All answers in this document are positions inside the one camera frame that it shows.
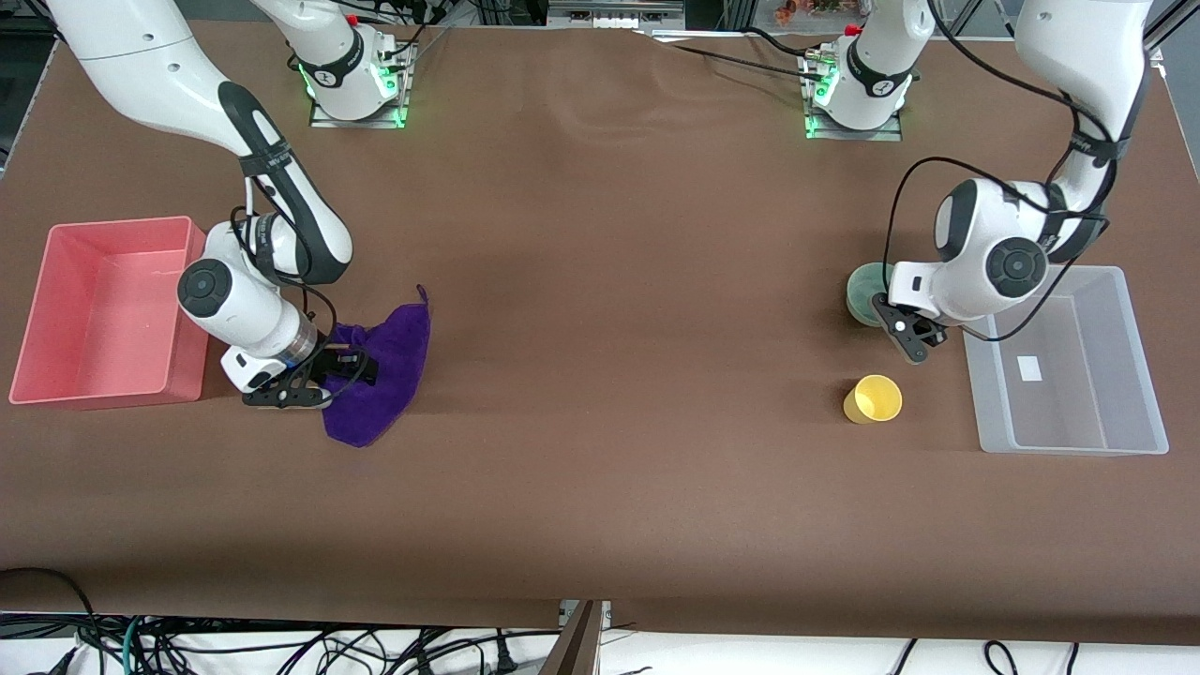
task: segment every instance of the clear plastic bin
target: clear plastic bin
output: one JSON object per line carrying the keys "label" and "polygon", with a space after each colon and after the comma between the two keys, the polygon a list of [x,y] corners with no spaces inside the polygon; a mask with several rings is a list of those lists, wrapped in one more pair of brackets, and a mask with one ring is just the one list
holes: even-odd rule
{"label": "clear plastic bin", "polygon": [[[1054,280],[1060,270],[1051,267],[1046,277]],[[986,335],[1007,333],[1040,297],[970,325]],[[1129,288],[1118,268],[1074,265],[1024,330],[1003,342],[965,334],[962,340],[984,450],[1166,452]]]}

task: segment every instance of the purple cloth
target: purple cloth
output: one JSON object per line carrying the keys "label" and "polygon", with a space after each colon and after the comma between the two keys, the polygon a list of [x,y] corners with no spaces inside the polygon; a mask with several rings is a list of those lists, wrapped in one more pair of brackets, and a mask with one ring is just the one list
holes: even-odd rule
{"label": "purple cloth", "polygon": [[[325,434],[335,441],[361,448],[371,444],[396,422],[416,395],[416,384],[425,368],[430,345],[430,298],[418,286],[421,301],[401,305],[374,328],[343,325],[334,328],[332,342],[366,347],[379,362],[374,387],[355,382],[322,411]],[[328,376],[325,389],[337,392],[344,377]]]}

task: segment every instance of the yellow plastic cup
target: yellow plastic cup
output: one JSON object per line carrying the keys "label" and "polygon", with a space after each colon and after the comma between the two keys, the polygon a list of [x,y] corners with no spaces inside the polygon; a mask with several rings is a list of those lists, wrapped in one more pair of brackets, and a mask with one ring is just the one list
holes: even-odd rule
{"label": "yellow plastic cup", "polygon": [[887,422],[900,414],[904,396],[900,387],[882,375],[868,375],[846,394],[841,408],[854,424]]}

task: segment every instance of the pink plastic bin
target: pink plastic bin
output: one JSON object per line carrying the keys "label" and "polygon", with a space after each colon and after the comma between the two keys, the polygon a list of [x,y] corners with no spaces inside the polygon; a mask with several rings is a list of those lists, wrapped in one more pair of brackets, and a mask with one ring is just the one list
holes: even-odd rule
{"label": "pink plastic bin", "polygon": [[186,216],[50,228],[8,401],[95,410],[199,399],[208,334],[180,311],[175,285],[203,250]]}

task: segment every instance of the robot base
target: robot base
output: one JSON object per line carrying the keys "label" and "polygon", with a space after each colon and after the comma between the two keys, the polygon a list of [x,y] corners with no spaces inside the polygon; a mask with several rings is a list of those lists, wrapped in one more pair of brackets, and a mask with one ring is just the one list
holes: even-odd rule
{"label": "robot base", "polygon": [[392,72],[380,74],[380,80],[384,86],[396,88],[398,94],[384,103],[373,115],[360,120],[340,120],[322,109],[310,94],[312,112],[308,114],[308,126],[317,129],[404,129],[408,121],[408,101],[413,92],[416,53],[418,46],[408,44],[386,62],[385,67]]}
{"label": "robot base", "polygon": [[[815,64],[804,56],[797,56],[800,72],[820,72]],[[833,120],[829,113],[814,103],[824,83],[800,79],[800,94],[804,97],[804,136],[808,138],[832,138],[834,141],[900,141],[900,115],[892,113],[883,126],[868,131],[847,129]]]}

